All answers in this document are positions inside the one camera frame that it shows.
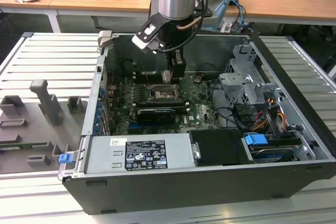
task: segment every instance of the warning label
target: warning label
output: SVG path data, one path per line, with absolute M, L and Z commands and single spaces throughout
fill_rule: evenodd
M 126 170 L 168 168 L 164 140 L 126 142 L 125 148 Z

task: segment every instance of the blue latch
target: blue latch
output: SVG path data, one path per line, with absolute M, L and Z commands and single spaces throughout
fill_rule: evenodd
M 263 134 L 249 134 L 248 136 L 245 136 L 245 141 L 247 145 L 268 144 L 267 139 Z
M 74 155 L 72 153 L 64 153 L 59 155 L 58 162 L 60 164 L 72 164 L 72 159 Z

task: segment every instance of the desk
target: desk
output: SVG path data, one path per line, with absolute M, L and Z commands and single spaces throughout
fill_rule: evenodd
M 7 13 L 45 14 L 53 32 L 60 33 L 58 15 L 147 17 L 150 0 L 38 0 L 20 4 L 0 0 Z
M 246 9 L 246 21 L 281 24 L 336 25 L 336 0 L 239 0 Z M 0 0 L 8 13 L 46 14 L 52 30 L 61 32 L 58 15 L 146 17 L 150 0 L 39 0 L 17 3 Z M 237 7 L 229 6 L 227 19 L 234 19 Z
M 336 0 L 239 0 L 246 9 L 246 21 L 336 25 Z M 229 6 L 225 16 L 238 15 L 236 6 Z

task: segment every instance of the floor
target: floor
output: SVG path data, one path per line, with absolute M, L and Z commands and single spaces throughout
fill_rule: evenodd
M 46 15 L 10 14 L 9 18 L 2 18 L 0 23 L 0 62 L 8 55 L 23 31 L 52 32 Z M 145 18 L 99 17 L 101 28 L 96 29 L 89 16 L 60 16 L 60 25 L 65 33 L 98 33 L 100 30 L 133 32 L 144 22 Z M 254 27 L 261 35 L 275 35 L 277 24 L 257 23 Z M 333 56 L 336 52 L 335 27 L 333 42 L 327 41 L 324 34 L 316 27 L 307 29 L 305 26 L 286 25 L 282 35 L 292 36 L 321 66 L 332 61 L 330 60 L 332 57 L 336 58 L 335 55 Z

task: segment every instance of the red wire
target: red wire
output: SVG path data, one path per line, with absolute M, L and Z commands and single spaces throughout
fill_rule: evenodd
M 259 112 L 259 113 L 256 115 L 256 123 L 255 123 L 255 125 L 257 124 L 257 119 L 258 119 L 258 116 L 259 116 L 259 115 L 261 115 L 261 114 L 264 114 L 264 112 L 263 112 L 263 111 L 261 111 L 261 112 Z

